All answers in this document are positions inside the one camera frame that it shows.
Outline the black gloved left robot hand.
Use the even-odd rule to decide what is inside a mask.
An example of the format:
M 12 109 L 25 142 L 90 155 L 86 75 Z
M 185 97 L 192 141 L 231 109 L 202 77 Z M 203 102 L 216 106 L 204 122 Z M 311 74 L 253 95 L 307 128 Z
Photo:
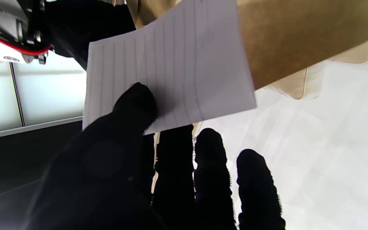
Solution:
M 165 130 L 149 88 L 136 83 L 112 112 L 90 124 L 48 165 L 23 230 L 284 230 L 277 189 L 263 156 L 239 154 L 239 226 L 221 135 L 193 125 Z

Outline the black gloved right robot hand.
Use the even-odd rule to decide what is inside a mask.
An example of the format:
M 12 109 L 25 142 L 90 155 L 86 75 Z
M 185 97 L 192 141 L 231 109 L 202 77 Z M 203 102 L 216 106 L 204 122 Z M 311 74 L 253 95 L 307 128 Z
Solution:
M 127 5 L 99 0 L 57 0 L 45 3 L 47 36 L 56 54 L 87 68 L 90 42 L 136 29 Z

